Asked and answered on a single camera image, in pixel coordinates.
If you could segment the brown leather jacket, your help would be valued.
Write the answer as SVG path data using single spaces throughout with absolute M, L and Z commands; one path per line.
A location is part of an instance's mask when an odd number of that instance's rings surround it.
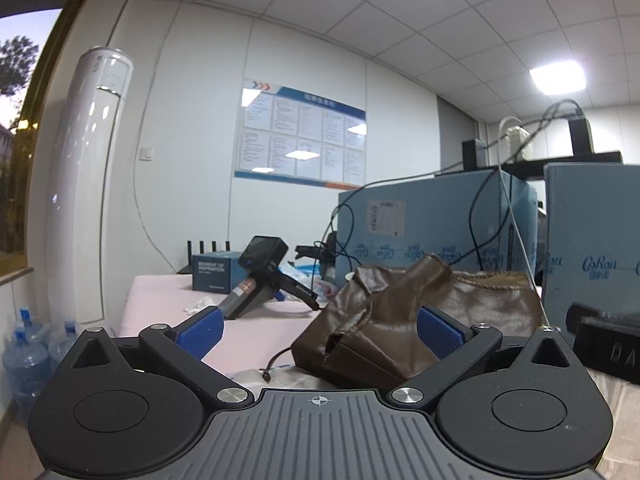
M 362 266 L 293 342 L 292 355 L 337 388 L 385 392 L 433 366 L 480 323 L 506 336 L 536 330 L 541 308 L 525 275 L 455 271 L 434 255 L 405 269 Z

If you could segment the black wifi router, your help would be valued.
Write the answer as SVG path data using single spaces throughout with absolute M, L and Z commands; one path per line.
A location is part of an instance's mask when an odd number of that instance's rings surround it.
M 186 242 L 186 265 L 183 266 L 178 274 L 192 274 L 205 273 L 211 270 L 224 270 L 226 268 L 226 260 L 235 259 L 238 256 L 237 252 L 230 250 L 230 243 L 226 242 L 226 248 L 224 250 L 217 250 L 217 244 L 213 240 L 210 243 L 211 252 L 205 251 L 205 242 L 200 240 L 198 242 L 199 252 L 194 252 L 193 243 L 188 240 Z

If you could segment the blue small product box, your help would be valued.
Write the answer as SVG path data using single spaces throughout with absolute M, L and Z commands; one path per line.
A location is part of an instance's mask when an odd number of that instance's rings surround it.
M 226 260 L 224 270 L 192 273 L 192 288 L 197 292 L 228 294 L 247 277 L 247 270 L 239 264 L 240 254 L 235 259 Z

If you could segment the spare black handheld gripper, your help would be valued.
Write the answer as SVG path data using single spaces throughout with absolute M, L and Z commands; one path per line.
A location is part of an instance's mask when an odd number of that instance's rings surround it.
M 239 318 L 273 299 L 277 292 L 302 300 L 311 311 L 320 310 L 318 295 L 280 270 L 287 252 L 288 245 L 279 237 L 256 235 L 250 240 L 239 258 L 247 277 L 218 304 L 226 320 Z

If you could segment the water bottle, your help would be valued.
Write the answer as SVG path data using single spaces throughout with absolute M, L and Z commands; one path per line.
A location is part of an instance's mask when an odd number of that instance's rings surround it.
M 24 420 L 50 377 L 47 336 L 48 330 L 32 319 L 29 308 L 21 308 L 20 319 L 2 354 L 11 393 Z
M 49 344 L 49 356 L 51 370 L 55 370 L 66 357 L 67 352 L 73 347 L 78 337 L 76 322 L 73 318 L 66 318 L 63 323 L 63 331 L 52 336 Z

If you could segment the black labelled box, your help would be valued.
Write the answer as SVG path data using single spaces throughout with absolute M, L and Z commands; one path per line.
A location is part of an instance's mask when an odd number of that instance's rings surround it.
M 638 314 L 615 314 L 584 304 L 572 304 L 565 322 L 568 332 L 574 336 L 574 353 L 584 367 L 638 385 Z

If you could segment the black shelf board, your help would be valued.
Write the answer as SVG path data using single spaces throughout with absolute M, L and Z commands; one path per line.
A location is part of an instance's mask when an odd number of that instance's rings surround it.
M 487 145 L 480 140 L 469 140 L 461 143 L 462 167 L 464 171 L 480 171 L 496 169 L 496 166 L 480 166 L 480 161 L 488 155 Z M 508 162 L 501 166 L 502 170 L 521 180 L 542 180 L 544 168 L 550 164 L 578 164 L 578 162 L 596 162 L 597 164 L 621 164 L 623 155 L 620 151 L 604 153 L 582 153 L 566 157 L 553 157 L 535 160 Z

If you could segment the large blue carton box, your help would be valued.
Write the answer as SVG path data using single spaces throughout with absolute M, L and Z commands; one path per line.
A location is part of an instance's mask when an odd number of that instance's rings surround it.
M 544 168 L 547 244 L 542 303 L 567 331 L 572 304 L 639 312 L 639 167 L 559 162 Z

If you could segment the white power strip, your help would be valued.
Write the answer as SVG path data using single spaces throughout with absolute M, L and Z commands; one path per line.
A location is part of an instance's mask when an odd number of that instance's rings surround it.
M 514 162 L 521 160 L 532 160 L 534 151 L 532 135 L 521 126 L 514 126 L 506 130 L 506 140 L 508 141 L 509 157 Z

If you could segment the white standing air conditioner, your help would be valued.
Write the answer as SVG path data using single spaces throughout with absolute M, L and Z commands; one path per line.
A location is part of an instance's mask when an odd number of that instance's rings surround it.
M 103 301 L 103 227 L 117 139 L 134 63 L 95 47 L 78 60 L 56 134 L 46 229 L 47 294 L 52 321 L 107 320 Z

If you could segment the black power adapter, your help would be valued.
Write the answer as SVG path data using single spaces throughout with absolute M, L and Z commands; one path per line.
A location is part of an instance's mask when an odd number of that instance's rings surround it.
M 572 144 L 573 157 L 585 160 L 593 155 L 593 144 L 590 122 L 585 117 L 577 117 L 567 122 L 570 130 L 570 144 Z

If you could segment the wall light switch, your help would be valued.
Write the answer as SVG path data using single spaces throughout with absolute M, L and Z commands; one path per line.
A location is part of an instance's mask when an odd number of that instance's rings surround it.
M 139 159 L 142 162 L 152 162 L 153 160 L 153 149 L 148 148 L 147 146 L 142 146 L 139 152 Z

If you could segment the wall information poster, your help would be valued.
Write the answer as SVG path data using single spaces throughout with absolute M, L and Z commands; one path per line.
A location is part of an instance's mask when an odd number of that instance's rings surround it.
M 348 190 L 367 173 L 364 110 L 280 84 L 243 81 L 234 175 Z

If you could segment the window with golden frame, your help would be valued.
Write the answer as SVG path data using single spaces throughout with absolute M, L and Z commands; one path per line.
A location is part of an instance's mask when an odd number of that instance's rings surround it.
M 1 278 L 28 268 L 28 196 L 44 102 L 55 67 L 79 11 L 86 0 L 68 0 L 35 65 L 18 115 L 9 162 L 1 167 Z

